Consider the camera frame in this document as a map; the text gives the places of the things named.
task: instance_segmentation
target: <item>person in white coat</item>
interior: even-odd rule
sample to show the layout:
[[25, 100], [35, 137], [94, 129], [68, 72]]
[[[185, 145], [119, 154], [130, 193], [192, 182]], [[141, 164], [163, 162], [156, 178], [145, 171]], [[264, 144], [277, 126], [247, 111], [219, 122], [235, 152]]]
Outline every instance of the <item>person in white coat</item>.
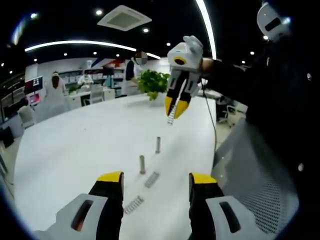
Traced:
[[59, 76], [57, 72], [52, 74], [50, 81], [47, 81], [44, 85], [46, 102], [50, 103], [64, 103], [66, 86], [64, 80]]
[[125, 67], [125, 78], [123, 79], [121, 85], [122, 96], [132, 96], [141, 93], [138, 90], [138, 77], [142, 70], [142, 67], [139, 64], [137, 64], [135, 57], [132, 57]]
[[84, 75], [79, 78], [78, 85], [81, 86], [81, 89], [89, 90], [92, 84], [94, 84], [92, 77], [87, 72], [84, 72]]
[[44, 119], [54, 117], [67, 111], [66, 106], [66, 86], [64, 80], [57, 72], [52, 74], [50, 81], [44, 85], [45, 97], [44, 103], [41, 104]]

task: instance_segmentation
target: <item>potted plant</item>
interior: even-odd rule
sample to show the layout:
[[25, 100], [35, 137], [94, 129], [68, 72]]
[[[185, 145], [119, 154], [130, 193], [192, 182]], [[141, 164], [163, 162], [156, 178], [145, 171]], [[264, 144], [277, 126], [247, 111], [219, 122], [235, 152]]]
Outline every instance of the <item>potted plant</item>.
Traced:
[[148, 69], [142, 72], [138, 78], [138, 89], [142, 93], [146, 93], [149, 96], [150, 101], [159, 102], [159, 104], [164, 105], [169, 77], [170, 74], [168, 73], [156, 72]]
[[69, 89], [68, 89], [70, 95], [76, 94], [76, 93], [77, 93], [77, 90], [78, 90], [78, 88], [75, 87], [75, 86], [71, 86], [71, 87], [69, 87]]

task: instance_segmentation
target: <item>office floor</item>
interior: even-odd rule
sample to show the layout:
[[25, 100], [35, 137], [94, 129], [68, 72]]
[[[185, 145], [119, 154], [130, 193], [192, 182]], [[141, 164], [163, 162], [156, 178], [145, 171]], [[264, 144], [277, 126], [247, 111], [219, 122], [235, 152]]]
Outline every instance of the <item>office floor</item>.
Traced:
[[[232, 123], [237, 123], [240, 118], [245, 117], [243, 113], [238, 112], [234, 116], [230, 116]], [[217, 148], [224, 142], [228, 137], [232, 128], [230, 128], [226, 123], [218, 123], [216, 126], [216, 136], [217, 136]], [[15, 139], [14, 143], [5, 148], [3, 143], [0, 142], [0, 154], [2, 155], [5, 165], [8, 168], [8, 174], [6, 175], [5, 180], [0, 177], [0, 183], [4, 185], [4, 194], [7, 196], [10, 204], [14, 206], [14, 168], [16, 163], [16, 157], [18, 153], [18, 148], [20, 145], [21, 138]]]

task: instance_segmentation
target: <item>ceiling air vent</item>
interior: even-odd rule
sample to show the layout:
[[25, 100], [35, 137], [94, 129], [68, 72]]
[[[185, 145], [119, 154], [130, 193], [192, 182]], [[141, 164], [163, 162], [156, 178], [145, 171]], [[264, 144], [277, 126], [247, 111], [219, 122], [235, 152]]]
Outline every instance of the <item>ceiling air vent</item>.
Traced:
[[106, 14], [97, 24], [100, 26], [129, 31], [152, 19], [124, 5], [120, 5]]

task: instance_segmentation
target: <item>black ceiling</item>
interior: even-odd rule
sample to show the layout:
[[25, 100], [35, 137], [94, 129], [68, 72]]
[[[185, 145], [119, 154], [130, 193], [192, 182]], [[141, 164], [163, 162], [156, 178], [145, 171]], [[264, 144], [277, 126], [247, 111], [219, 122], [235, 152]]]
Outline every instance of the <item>black ceiling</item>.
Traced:
[[[250, 64], [254, 56], [250, 51], [259, 53], [265, 41], [258, 29], [256, 15], [261, 6], [260, 0], [204, 0], [215, 38], [216, 53], [219, 59], [241, 64]], [[135, 9], [149, 18], [151, 22], [129, 31], [120, 31], [98, 26], [97, 22], [119, 5]], [[97, 16], [97, 9], [103, 14]], [[30, 19], [31, 13], [38, 13]], [[18, 45], [11, 43], [15, 27], [26, 19], [25, 28]], [[196, 0], [113, 0], [113, 1], [25, 1], [8, 3], [7, 14], [2, 14], [2, 39], [0, 42], [1, 80], [14, 73], [22, 72], [25, 66], [63, 58], [100, 57], [130, 58], [132, 51], [98, 45], [63, 44], [48, 46], [24, 52], [24, 49], [37, 44], [65, 40], [90, 40], [120, 44], [160, 57], [182, 41], [185, 35], [195, 35], [204, 44], [204, 55], [210, 57], [210, 45], [206, 27]], [[150, 32], [143, 33], [147, 27]]]

